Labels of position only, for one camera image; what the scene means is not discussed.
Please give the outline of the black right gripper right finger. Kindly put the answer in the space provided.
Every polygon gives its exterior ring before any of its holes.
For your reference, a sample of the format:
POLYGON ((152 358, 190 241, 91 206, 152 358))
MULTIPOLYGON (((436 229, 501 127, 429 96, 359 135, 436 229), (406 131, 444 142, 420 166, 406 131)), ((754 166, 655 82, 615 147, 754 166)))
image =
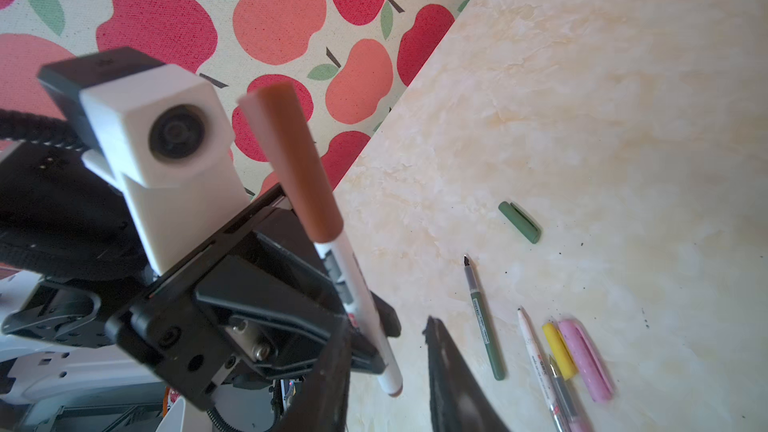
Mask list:
POLYGON ((508 431, 483 393, 444 323, 430 316, 423 334, 428 351, 432 429, 508 431))

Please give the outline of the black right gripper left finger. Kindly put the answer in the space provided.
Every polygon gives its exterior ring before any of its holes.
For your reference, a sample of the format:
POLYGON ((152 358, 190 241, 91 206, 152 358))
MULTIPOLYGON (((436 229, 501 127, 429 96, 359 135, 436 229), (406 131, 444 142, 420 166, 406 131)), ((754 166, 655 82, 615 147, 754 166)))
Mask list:
POLYGON ((273 431, 345 431, 351 375, 351 332, 343 319, 303 388, 273 431))

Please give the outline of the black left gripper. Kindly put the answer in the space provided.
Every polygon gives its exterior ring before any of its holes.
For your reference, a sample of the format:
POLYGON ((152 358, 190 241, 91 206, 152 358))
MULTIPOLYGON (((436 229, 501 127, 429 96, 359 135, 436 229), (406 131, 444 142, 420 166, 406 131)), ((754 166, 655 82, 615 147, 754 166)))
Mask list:
POLYGON ((224 382, 307 375, 351 299, 276 186, 123 305, 106 332, 207 410, 224 382))

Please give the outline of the pink pen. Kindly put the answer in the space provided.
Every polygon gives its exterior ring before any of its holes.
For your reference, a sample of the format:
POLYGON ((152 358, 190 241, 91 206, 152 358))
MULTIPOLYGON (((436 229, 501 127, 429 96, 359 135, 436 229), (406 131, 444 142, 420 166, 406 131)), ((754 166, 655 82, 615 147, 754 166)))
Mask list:
POLYGON ((567 420, 569 430, 576 432, 592 432, 592 426, 587 420, 585 413, 576 405, 576 402, 571 395, 570 388, 555 359, 551 355, 548 356, 548 363, 552 374, 553 386, 561 409, 567 420))

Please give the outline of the white pen brown end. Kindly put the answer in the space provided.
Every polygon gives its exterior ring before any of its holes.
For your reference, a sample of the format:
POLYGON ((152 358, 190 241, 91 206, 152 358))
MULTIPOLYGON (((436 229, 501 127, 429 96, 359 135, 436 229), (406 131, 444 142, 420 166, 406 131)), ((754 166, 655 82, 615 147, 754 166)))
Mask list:
POLYGON ((332 241, 314 246, 351 324, 375 346, 383 360, 384 370, 378 378, 382 390, 398 397, 403 390, 403 377, 347 234, 342 231, 332 241))

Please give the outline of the brown pen cap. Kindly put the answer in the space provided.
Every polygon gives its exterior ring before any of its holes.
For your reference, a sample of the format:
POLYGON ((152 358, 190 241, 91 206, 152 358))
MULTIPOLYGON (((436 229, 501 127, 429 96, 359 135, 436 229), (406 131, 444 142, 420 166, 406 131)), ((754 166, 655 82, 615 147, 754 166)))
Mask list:
POLYGON ((281 82, 255 90, 238 106, 307 236, 320 244, 336 240, 343 218, 294 86, 281 82))

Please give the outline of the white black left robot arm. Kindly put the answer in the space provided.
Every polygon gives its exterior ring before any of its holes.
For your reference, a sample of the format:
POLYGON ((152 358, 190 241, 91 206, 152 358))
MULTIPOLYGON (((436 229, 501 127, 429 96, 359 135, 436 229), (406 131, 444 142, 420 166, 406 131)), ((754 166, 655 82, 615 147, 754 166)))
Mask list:
POLYGON ((280 188, 235 216, 157 279, 124 198, 77 150, 23 143, 1 159, 1 260, 41 275, 4 334, 53 345, 116 346, 213 412, 223 383, 381 374, 384 359, 347 321, 341 275, 326 271, 280 188), (339 363, 338 371, 325 366, 339 363))

